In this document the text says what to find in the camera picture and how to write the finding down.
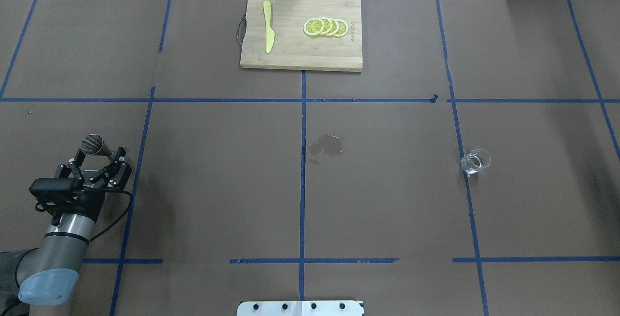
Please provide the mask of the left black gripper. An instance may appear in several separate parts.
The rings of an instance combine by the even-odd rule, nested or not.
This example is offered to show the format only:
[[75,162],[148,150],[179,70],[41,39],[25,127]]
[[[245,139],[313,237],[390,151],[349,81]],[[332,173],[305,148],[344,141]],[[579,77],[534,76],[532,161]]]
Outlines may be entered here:
[[126,191],[133,169],[127,161],[126,149],[119,147],[110,152],[110,163],[99,170],[82,170],[86,154],[78,148],[75,157],[67,164],[60,164],[54,176],[55,199],[84,199],[86,195],[126,195],[133,199],[133,194]]

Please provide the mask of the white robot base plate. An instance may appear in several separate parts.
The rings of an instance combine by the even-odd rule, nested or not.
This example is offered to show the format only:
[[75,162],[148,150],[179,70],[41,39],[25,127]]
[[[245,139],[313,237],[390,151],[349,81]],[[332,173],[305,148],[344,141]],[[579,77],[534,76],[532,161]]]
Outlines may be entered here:
[[237,316],[363,316],[365,308],[357,300],[280,300],[239,304]]

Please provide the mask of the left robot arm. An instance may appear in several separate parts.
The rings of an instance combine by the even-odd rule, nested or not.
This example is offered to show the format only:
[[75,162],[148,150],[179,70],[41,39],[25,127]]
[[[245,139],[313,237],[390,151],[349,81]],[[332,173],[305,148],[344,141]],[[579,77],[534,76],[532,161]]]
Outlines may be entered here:
[[126,150],[81,146],[55,175],[33,181],[35,209],[51,215],[40,247],[1,253],[1,314],[28,316],[32,306],[58,306],[71,298],[108,194],[125,190],[133,169]]

